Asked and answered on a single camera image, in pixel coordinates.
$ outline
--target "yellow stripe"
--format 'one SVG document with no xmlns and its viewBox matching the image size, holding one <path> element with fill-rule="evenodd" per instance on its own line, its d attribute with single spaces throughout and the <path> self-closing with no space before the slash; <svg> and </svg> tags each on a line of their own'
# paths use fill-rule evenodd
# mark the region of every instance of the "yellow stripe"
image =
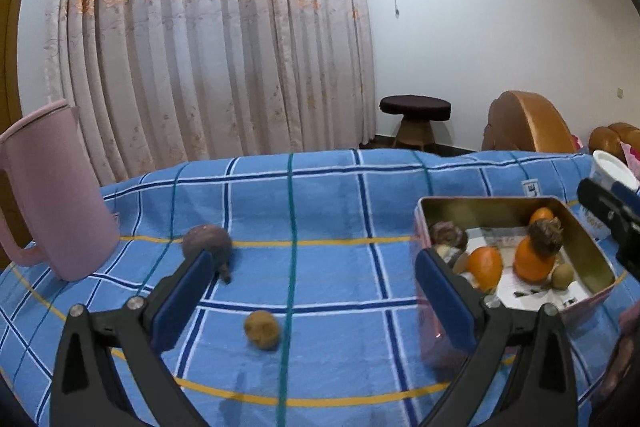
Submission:
<svg viewBox="0 0 640 427">
<path fill-rule="evenodd" d="M 613 284 L 620 284 L 621 282 L 623 282 L 623 280 L 625 280 L 626 277 L 626 270 L 624 270 L 620 276 L 615 280 L 615 282 Z"/>
<path fill-rule="evenodd" d="M 51 303 L 47 301 L 47 299 L 43 298 L 38 292 L 36 292 L 36 290 L 33 289 L 33 287 L 29 284 L 27 279 L 25 279 L 22 275 L 20 275 L 20 272 L 18 272 L 15 266 L 11 267 L 11 271 L 14 272 L 14 275 L 18 278 L 18 281 L 20 281 L 22 284 L 26 286 L 26 288 L 31 292 L 31 295 L 33 295 L 36 298 L 36 300 L 40 301 L 47 308 L 50 308 L 51 311 L 54 312 L 62 320 L 66 319 L 65 314 L 63 314 L 59 309 L 52 306 Z"/>
<path fill-rule="evenodd" d="M 148 241 L 150 243 L 181 243 L 182 238 L 170 241 L 164 237 L 149 237 L 148 235 L 122 235 L 123 241 Z M 303 239 L 298 241 L 299 247 L 349 247 L 353 245 L 371 245 L 384 243 L 402 243 L 410 241 L 410 235 L 397 237 L 355 237 L 354 239 Z M 290 241 L 234 241 L 234 247 L 290 247 Z"/>
<path fill-rule="evenodd" d="M 66 315 L 64 315 L 59 309 L 55 306 L 52 306 L 47 299 L 43 298 L 34 288 L 29 284 L 29 282 L 20 275 L 15 266 L 11 266 L 12 271 L 18 280 L 30 291 L 31 295 L 33 295 L 39 302 L 44 304 L 47 308 L 56 314 L 63 321 L 66 320 Z M 120 349 L 111 349 L 111 353 L 125 362 L 127 359 L 124 356 L 124 353 Z M 505 359 L 503 361 L 504 364 L 510 364 L 513 362 L 514 357 L 510 357 L 509 359 Z M 236 400 L 244 403 L 254 403 L 258 405 L 270 405 L 276 406 L 278 403 L 278 399 L 276 397 L 271 396 L 259 396 L 257 394 L 244 394 L 244 393 L 236 393 L 235 391 L 227 391 L 226 389 L 217 389 L 215 387 L 209 387 L 208 385 L 202 385 L 200 383 L 185 380 L 184 378 L 175 378 L 175 381 L 178 385 L 185 387 L 187 389 L 191 389 L 192 391 L 198 391 L 199 393 L 208 394 L 209 396 L 216 396 L 220 398 L 226 398 L 231 400 Z M 289 407 L 352 407 L 356 405 L 375 405 L 380 403 L 387 403 L 393 401 L 400 401 L 405 398 L 416 398 L 419 396 L 425 396 L 427 394 L 439 393 L 443 391 L 449 386 L 449 382 L 444 383 L 436 383 L 433 385 L 427 385 L 425 387 L 418 387 L 416 389 L 410 389 L 408 391 L 401 391 L 398 393 L 386 393 L 386 394 L 377 394 L 373 396 L 348 396 L 344 398 L 289 398 L 287 400 L 287 406 Z"/>
</svg>

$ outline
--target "orange sofa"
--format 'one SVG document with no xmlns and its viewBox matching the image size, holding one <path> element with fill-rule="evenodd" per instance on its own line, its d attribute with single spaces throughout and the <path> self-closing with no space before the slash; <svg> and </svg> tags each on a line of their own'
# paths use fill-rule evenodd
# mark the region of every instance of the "orange sofa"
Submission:
<svg viewBox="0 0 640 427">
<path fill-rule="evenodd" d="M 623 122 L 597 127 L 591 133 L 589 150 L 609 152 L 624 162 L 621 141 L 640 151 L 640 129 Z M 489 108 L 482 150 L 572 153 L 575 145 L 562 116 L 544 96 L 505 91 Z"/>
<path fill-rule="evenodd" d="M 482 150 L 572 153 L 575 145 L 562 116 L 544 96 L 505 91 L 489 108 Z"/>
</svg>

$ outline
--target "pink pitcher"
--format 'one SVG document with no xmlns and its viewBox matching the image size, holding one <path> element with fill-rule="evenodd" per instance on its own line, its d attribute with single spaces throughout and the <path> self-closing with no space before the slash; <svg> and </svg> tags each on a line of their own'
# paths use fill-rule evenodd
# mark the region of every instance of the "pink pitcher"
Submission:
<svg viewBox="0 0 640 427">
<path fill-rule="evenodd" d="M 97 270 L 118 241 L 118 227 L 100 195 L 66 100 L 32 112 L 0 135 L 0 169 L 35 247 L 16 245 L 0 212 L 0 243 L 20 266 L 47 261 L 59 279 Z"/>
</svg>

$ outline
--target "white cup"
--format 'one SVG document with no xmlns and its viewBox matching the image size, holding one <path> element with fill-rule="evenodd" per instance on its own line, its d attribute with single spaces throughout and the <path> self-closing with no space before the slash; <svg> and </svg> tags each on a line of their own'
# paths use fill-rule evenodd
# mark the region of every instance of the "white cup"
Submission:
<svg viewBox="0 0 640 427">
<path fill-rule="evenodd" d="M 593 153 L 593 164 L 591 165 L 589 177 L 600 187 L 607 190 L 611 190 L 614 182 L 620 182 L 634 192 L 640 187 L 640 183 L 629 167 L 612 154 L 604 151 L 595 151 Z M 596 239 L 604 239 L 611 234 L 609 227 L 582 205 L 578 210 L 578 218 L 585 230 Z"/>
</svg>

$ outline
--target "label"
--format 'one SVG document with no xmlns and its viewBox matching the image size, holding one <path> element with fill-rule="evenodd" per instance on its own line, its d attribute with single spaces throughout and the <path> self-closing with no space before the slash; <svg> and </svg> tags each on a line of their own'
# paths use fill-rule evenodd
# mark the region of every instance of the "label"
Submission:
<svg viewBox="0 0 640 427">
<path fill-rule="evenodd" d="M 611 235 L 611 230 L 596 216 L 591 214 L 584 206 L 580 205 L 578 209 L 578 220 L 584 229 L 593 236 L 594 239 L 604 239 Z"/>
<path fill-rule="evenodd" d="M 538 179 L 524 180 L 522 182 L 522 190 L 527 198 L 539 198 L 542 196 L 542 190 L 540 190 L 540 184 Z"/>
</svg>

